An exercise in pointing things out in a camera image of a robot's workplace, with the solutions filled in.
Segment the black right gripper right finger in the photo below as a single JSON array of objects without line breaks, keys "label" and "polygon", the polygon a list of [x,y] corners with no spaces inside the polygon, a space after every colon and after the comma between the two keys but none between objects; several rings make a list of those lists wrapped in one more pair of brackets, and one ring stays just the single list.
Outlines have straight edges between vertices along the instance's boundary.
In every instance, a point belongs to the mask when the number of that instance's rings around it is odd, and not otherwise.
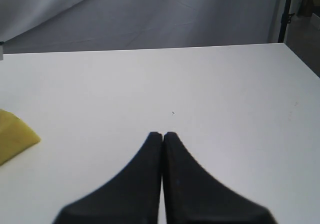
[{"label": "black right gripper right finger", "polygon": [[267,208],[212,177],[176,133],[164,136],[162,150],[167,223],[276,223]]}]

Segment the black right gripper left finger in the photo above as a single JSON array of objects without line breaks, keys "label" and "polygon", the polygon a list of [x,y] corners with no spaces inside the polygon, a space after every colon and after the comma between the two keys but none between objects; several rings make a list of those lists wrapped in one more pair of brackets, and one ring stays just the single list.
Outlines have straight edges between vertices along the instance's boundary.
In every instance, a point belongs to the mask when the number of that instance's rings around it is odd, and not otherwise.
[{"label": "black right gripper left finger", "polygon": [[115,177],[66,205],[55,223],[157,223],[161,190],[162,135],[151,132]]}]

